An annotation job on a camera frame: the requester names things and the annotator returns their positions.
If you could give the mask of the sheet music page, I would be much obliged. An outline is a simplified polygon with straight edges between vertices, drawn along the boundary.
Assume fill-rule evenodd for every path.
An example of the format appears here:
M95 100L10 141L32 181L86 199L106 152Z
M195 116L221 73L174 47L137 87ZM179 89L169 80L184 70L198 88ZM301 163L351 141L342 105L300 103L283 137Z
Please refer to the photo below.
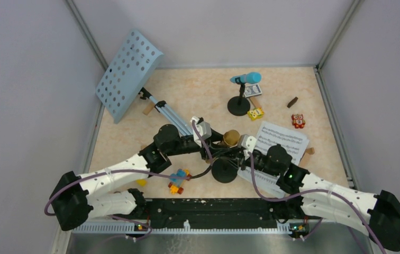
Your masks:
M244 170L238 170L238 176L252 183L250 167L247 167ZM255 170L254 179L260 191L264 191L275 198L285 197L286 193L276 184L279 177Z
M292 156L292 163L299 165L310 140L305 134L263 121L258 133L255 149L264 155L276 144L281 145Z

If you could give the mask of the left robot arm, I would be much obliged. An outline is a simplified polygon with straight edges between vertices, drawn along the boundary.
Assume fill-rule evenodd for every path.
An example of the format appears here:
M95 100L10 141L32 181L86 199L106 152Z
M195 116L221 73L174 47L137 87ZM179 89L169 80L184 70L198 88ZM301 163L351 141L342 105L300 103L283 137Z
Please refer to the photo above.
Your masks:
M162 126L153 142L130 158L93 173L63 174L51 193L44 213L55 216L63 231L75 229L87 220L124 214L138 219L145 213L145 199L137 189L118 192L120 187L151 176L164 178L170 156L199 152L205 145L223 139L207 122L192 122L193 134L181 136L172 124Z

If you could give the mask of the blue music stand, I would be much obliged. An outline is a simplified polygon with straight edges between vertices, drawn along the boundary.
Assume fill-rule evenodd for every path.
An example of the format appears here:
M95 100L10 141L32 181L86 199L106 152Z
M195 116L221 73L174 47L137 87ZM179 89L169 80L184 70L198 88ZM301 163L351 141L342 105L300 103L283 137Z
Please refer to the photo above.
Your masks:
M181 135L191 135L192 128L164 101L156 99L144 88L164 54L157 49L140 31L131 29L117 54L107 67L96 87L96 95L118 124L135 98L149 99L154 108Z

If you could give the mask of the black microphone stand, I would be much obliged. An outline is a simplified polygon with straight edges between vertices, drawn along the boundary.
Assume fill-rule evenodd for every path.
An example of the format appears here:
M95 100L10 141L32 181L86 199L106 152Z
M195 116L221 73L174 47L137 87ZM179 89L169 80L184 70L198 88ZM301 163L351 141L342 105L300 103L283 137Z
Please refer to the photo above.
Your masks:
M234 181L242 163L242 151L243 149L239 147L211 146L213 160L207 167L207 172L211 172L213 178L219 183L227 184Z
M244 116L250 110L250 102L244 97L245 84L240 85L239 96L228 101L228 111L234 116Z

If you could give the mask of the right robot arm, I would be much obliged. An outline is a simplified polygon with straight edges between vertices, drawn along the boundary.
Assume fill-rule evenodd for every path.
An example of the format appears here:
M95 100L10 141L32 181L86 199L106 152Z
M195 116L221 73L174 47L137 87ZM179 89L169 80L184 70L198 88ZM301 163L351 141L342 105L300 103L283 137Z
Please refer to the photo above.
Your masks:
M276 185L292 197L286 212L293 218L320 217L357 230L382 250L400 251L400 201L386 190L379 194L344 187L292 163L292 157L279 144L266 154L238 146L241 166L276 176Z

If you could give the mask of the blue toy microphone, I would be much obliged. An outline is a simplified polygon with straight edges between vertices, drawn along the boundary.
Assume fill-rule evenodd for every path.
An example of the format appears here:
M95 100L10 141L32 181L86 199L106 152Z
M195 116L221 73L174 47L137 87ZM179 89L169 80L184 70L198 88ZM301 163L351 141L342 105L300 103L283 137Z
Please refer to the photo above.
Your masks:
M262 80L262 75L259 72L249 72L247 74L234 76L230 82L234 84L257 84Z

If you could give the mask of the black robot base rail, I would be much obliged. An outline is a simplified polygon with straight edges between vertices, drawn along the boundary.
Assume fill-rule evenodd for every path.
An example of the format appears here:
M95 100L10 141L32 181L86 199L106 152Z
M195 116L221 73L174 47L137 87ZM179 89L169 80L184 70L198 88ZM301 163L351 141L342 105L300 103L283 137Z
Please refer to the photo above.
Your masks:
M150 223L154 229L269 229L289 220L304 220L300 197L284 202L260 198L154 198L119 217Z

